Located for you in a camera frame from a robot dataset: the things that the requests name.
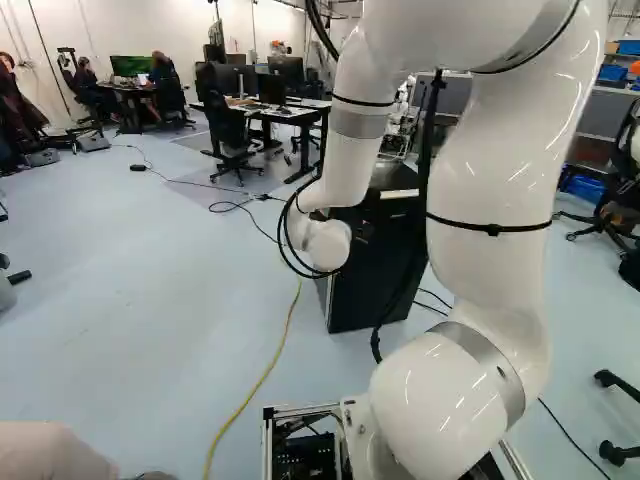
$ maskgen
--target chair wheel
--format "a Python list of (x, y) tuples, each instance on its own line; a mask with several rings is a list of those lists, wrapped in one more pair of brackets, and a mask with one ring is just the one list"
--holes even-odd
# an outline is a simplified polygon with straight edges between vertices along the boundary
[(596, 373), (593, 376), (593, 378), (596, 379), (596, 382), (602, 388), (609, 388), (610, 386), (612, 386), (615, 383), (613, 381), (612, 375), (613, 374), (609, 370), (600, 370), (598, 373)]
[(615, 447), (609, 440), (605, 440), (600, 444), (598, 453), (602, 458), (608, 460), (616, 467), (622, 467), (627, 461), (624, 455), (622, 455), (622, 449)]

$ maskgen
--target white robotic arm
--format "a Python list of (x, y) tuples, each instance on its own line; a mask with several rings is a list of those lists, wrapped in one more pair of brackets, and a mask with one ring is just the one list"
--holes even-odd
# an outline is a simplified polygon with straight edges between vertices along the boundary
[(429, 179), (430, 259), (455, 307), (389, 356), (369, 391), (382, 437), (417, 479), (459, 478), (547, 381), (545, 226), (606, 13), (602, 0), (365, 0), (340, 56), (323, 176), (289, 214), (293, 246), (327, 271), (346, 262), (349, 228), (305, 212), (363, 199), (397, 87), (415, 71), (476, 72)]

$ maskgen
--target grey floor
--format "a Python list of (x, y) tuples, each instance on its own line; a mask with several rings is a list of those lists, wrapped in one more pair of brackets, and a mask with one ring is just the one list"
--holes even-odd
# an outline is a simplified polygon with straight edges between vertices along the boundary
[[(285, 140), (290, 134), (278, 131)], [(206, 180), (212, 159), (178, 137), (114, 141), (143, 149), (169, 178)], [(215, 432), (276, 349), (297, 280), (247, 215), (207, 211), (226, 198), (220, 192), (131, 173), (140, 157), (127, 148), (64, 154), (58, 164), (0, 179), (11, 212), (0, 225), (0, 250), (12, 271), (34, 274), (0, 318), (0, 419), (65, 422), (125, 475), (163, 469), (197, 479)], [(281, 158), (269, 161), (287, 170)], [(570, 197), (558, 204), (587, 212)], [(275, 232), (281, 204), (249, 208)], [(609, 241), (564, 240), (574, 227), (551, 229), (546, 290), (555, 361), (544, 396), (596, 458), (605, 438), (640, 445), (640, 406), (591, 380), (606, 367), (640, 385), (640, 294), (618, 277)], [(422, 285), (451, 298), (430, 271)], [(415, 308), (383, 330), (383, 350), (438, 321)], [(262, 406), (366, 391), (374, 368), (368, 340), (368, 331), (329, 336), (305, 282), (280, 363), (220, 445), (214, 476), (259, 478)], [(538, 405), (509, 438), (535, 478), (600, 478)], [(640, 461), (603, 468), (614, 478), (640, 476)]]

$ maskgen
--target blue crate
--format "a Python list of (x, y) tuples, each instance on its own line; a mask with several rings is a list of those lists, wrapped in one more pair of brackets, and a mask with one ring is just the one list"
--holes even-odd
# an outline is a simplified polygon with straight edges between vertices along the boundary
[(600, 180), (585, 177), (584, 175), (576, 175), (566, 188), (566, 192), (576, 197), (580, 197), (589, 203), (597, 205), (606, 187)]
[(629, 69), (620, 65), (603, 65), (600, 69), (598, 80), (606, 80), (609, 82), (619, 82), (624, 80), (629, 73)]
[(622, 55), (640, 55), (640, 40), (620, 40), (618, 53)]

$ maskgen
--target yellow cable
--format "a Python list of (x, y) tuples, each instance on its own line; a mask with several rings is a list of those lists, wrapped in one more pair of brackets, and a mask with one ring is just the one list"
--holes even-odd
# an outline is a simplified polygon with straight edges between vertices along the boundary
[(240, 408), (238, 408), (238, 410), (236, 410), (236, 412), (231, 416), (231, 418), (227, 420), (227, 422), (222, 426), (220, 431), (218, 431), (216, 438), (213, 440), (213, 443), (211, 444), (211, 446), (209, 447), (209, 451), (207, 452), (207, 463), (204, 466), (204, 475), (202, 477), (203, 480), (209, 480), (209, 476), (211, 475), (211, 465), (213, 463), (213, 455), (216, 452), (218, 443), (220, 443), (220, 440), (222, 440), (222, 437), (224, 436), (225, 433), (227, 433), (227, 430), (229, 430), (229, 427), (231, 427), (233, 422), (235, 422), (236, 419), (240, 416), (240, 414), (242, 414), (244, 409), (247, 408), (247, 405), (249, 405), (249, 402), (253, 399), (253, 397), (258, 392), (262, 384), (265, 382), (265, 380), (267, 379), (271, 371), (275, 368), (276, 363), (278, 363), (278, 359), (280, 358), (280, 355), (282, 354), (282, 350), (284, 350), (284, 345), (287, 341), (287, 335), (289, 334), (289, 326), (291, 325), (291, 317), (293, 316), (293, 310), (296, 308), (296, 304), (298, 303), (298, 299), (300, 298), (301, 291), (302, 291), (302, 280), (298, 279), (298, 290), (296, 291), (296, 296), (294, 297), (293, 302), (291, 302), (291, 306), (289, 307), (289, 314), (287, 315), (287, 321), (284, 324), (284, 334), (282, 335), (282, 339), (280, 340), (280, 345), (278, 346), (278, 350), (276, 351), (276, 354), (271, 360), (271, 363), (269, 363), (266, 370), (262, 374), (262, 377), (260, 378), (258, 383), (256, 383), (254, 387), (251, 389), (251, 392), (249, 392), (249, 395), (247, 396), (244, 403), (240, 406)]

